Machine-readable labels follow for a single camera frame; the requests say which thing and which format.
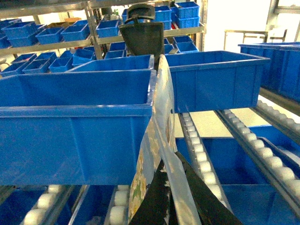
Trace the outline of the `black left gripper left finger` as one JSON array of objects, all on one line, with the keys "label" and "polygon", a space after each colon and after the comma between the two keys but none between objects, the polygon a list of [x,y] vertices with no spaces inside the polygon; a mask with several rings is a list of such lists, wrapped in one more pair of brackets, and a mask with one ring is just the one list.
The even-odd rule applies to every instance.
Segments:
[{"label": "black left gripper left finger", "polygon": [[130,225],[176,225],[177,216],[167,173],[160,161],[141,206],[130,219]]}]

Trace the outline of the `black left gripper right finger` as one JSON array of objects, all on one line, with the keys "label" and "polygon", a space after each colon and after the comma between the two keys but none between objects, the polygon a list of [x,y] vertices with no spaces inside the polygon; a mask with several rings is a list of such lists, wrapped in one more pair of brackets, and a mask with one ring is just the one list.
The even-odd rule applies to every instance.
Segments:
[{"label": "black left gripper right finger", "polygon": [[187,182],[203,225],[241,225],[242,223],[217,199],[196,174],[180,152],[175,153],[182,162]]}]

